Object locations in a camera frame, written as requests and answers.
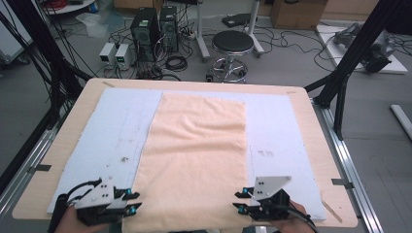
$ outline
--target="human hand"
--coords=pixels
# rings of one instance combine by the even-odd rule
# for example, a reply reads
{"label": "human hand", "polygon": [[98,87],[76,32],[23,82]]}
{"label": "human hand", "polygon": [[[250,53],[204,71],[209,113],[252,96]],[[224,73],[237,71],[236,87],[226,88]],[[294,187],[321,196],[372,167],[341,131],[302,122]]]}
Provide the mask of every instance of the human hand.
{"label": "human hand", "polygon": [[[291,200],[291,206],[298,211],[307,215],[305,208]],[[313,229],[303,220],[289,216],[288,219],[269,221],[270,224],[275,226],[281,233],[313,233]]]}
{"label": "human hand", "polygon": [[86,226],[78,220],[75,207],[70,206],[64,213],[64,216],[58,224],[55,233],[93,233],[102,230],[107,226],[109,226],[109,224]]}

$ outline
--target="fabric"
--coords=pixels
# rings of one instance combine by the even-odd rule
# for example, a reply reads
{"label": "fabric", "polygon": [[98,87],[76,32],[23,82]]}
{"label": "fabric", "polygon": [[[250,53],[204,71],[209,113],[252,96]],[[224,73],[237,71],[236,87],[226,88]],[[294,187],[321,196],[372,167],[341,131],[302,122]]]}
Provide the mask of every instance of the fabric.
{"label": "fabric", "polygon": [[163,93],[133,186],[143,205],[123,232],[250,225],[232,205],[247,186],[245,124],[242,102]]}

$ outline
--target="round stool seat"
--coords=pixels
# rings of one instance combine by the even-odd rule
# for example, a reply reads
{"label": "round stool seat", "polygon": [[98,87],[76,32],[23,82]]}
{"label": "round stool seat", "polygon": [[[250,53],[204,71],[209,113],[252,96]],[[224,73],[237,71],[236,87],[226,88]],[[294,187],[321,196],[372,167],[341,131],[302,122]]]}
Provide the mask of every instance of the round stool seat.
{"label": "round stool seat", "polygon": [[228,55],[244,55],[254,48],[254,40],[246,33],[239,31],[223,31],[213,37],[216,51]]}

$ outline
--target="clamp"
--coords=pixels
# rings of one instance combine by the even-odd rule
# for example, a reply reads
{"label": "clamp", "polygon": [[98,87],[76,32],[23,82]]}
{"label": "clamp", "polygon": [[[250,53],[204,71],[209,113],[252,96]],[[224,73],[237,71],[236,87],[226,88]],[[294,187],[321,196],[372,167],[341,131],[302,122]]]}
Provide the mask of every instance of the clamp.
{"label": "clamp", "polygon": [[[69,199],[75,190],[86,185],[93,185],[94,188],[89,189],[82,196]],[[136,199],[139,195],[138,192],[132,193],[130,188],[116,188],[111,180],[103,182],[99,179],[81,183],[68,193],[60,194],[57,197],[48,232],[55,231],[67,208],[73,203],[75,203],[74,207],[77,210],[78,219],[85,225],[113,223],[123,217],[134,216],[142,203],[127,205],[127,201]]]}
{"label": "clamp", "polygon": [[259,205],[248,206],[244,203],[233,203],[242,216],[250,216],[256,221],[270,221],[286,219],[289,216],[288,207],[290,196],[281,187],[291,177],[257,177],[255,187],[243,187],[241,192],[236,192],[237,198],[252,198]]}

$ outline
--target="cardboard box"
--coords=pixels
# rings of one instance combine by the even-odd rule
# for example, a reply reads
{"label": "cardboard box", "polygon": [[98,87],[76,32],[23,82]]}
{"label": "cardboard box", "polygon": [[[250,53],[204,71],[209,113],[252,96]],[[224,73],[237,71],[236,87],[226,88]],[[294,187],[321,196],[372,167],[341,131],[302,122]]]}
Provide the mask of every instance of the cardboard box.
{"label": "cardboard box", "polygon": [[273,4],[263,3],[263,1],[261,1],[258,5],[257,15],[262,17],[270,17],[272,6]]}
{"label": "cardboard box", "polygon": [[137,10],[141,7],[156,8],[159,12],[163,0],[114,0],[115,8],[124,10]]}
{"label": "cardboard box", "polygon": [[270,20],[275,28],[315,30],[326,4],[327,0],[304,0],[296,4],[275,0]]}
{"label": "cardboard box", "polygon": [[323,19],[365,21],[379,0],[329,0]]}

